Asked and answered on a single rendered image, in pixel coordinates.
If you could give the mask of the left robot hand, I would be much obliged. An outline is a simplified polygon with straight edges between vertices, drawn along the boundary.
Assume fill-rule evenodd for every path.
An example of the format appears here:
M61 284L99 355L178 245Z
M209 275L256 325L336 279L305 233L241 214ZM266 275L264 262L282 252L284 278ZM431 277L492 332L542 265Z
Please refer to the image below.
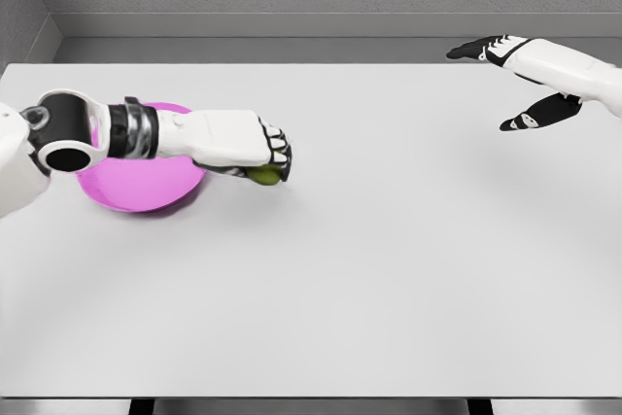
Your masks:
M197 132L190 152L195 165L246 179L249 179L245 171L247 167L270 165L281 170L279 183L290 178L293 165L291 142L282 128L268 123L255 112L192 112L190 123Z

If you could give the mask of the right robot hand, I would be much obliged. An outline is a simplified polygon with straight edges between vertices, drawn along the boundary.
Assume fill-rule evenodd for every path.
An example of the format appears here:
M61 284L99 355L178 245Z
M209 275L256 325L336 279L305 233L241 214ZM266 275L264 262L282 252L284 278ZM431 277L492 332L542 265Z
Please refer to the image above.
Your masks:
M516 117L501 131L543 128L576 116L593 94L607 64L583 52L544 39L501 35L480 38L451 49L446 57L486 61L555 92Z

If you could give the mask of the green apple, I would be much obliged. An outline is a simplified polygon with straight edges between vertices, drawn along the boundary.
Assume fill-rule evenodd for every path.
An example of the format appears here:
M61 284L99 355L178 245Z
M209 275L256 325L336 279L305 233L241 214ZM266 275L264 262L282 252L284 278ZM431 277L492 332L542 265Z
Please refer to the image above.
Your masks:
M281 170L276 166L247 167L247 177L262 186L275 186L281 181Z

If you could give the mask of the pink plate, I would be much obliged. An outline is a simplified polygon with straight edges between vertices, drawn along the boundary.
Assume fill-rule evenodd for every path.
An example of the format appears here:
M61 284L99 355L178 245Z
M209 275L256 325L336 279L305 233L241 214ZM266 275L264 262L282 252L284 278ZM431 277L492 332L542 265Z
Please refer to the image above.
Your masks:
M154 159L106 158L77 174L83 192L94 202L115 211L156 211L180 202L206 171L187 156Z

